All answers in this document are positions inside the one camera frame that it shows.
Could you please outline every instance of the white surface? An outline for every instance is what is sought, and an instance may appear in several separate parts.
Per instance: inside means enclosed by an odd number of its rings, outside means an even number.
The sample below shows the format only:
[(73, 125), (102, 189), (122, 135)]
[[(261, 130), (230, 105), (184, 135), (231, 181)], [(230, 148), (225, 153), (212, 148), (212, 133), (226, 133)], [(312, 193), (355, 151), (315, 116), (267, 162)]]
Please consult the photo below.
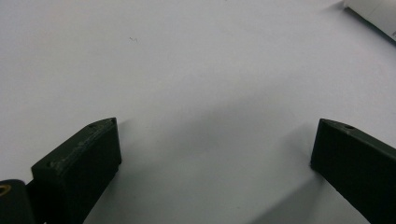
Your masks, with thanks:
[(342, 3), (2, 1), (0, 179), (117, 117), (85, 223), (367, 223), (308, 167), (319, 118), (396, 146), (396, 48)]
[(345, 5), (396, 40), (396, 1), (346, 0)]

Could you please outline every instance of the screw hole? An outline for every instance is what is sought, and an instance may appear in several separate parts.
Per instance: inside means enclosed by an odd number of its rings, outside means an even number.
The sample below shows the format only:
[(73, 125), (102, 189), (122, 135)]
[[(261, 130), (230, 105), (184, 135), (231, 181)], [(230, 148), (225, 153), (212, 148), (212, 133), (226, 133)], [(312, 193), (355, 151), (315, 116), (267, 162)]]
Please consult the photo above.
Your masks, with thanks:
[(0, 197), (6, 195), (11, 190), (10, 185), (0, 185)]
[(346, 125), (346, 126), (345, 126), (345, 128), (346, 128), (346, 129), (349, 129), (349, 130), (353, 130), (353, 129), (355, 129), (354, 127), (352, 127), (352, 126), (349, 126), (349, 125)]

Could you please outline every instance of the white table surface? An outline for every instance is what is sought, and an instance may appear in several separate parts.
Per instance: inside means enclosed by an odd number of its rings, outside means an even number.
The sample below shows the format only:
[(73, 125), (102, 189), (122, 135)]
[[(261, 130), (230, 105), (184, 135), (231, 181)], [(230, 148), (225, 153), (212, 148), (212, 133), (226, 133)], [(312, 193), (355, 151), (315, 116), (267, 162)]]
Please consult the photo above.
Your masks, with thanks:
[(117, 117), (85, 223), (368, 223), (308, 164), (320, 118), (396, 146), (396, 44), (335, 0), (2, 1), (0, 179)]

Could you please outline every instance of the white object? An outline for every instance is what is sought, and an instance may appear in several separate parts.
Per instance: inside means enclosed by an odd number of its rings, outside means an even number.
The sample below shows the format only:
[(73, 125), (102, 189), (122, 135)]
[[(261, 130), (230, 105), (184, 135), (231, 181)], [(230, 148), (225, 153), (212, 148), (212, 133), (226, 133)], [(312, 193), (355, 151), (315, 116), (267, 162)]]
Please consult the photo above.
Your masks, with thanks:
[(396, 40), (395, 0), (346, 0), (345, 5)]

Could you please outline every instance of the brass screw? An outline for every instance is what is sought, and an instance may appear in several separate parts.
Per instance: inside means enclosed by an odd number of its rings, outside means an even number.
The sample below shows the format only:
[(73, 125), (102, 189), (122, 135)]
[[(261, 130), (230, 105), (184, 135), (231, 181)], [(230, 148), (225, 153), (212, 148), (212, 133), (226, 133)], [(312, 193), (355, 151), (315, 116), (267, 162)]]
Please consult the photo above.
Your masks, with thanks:
[(0, 197), (6, 195), (11, 190), (10, 185), (0, 185)]

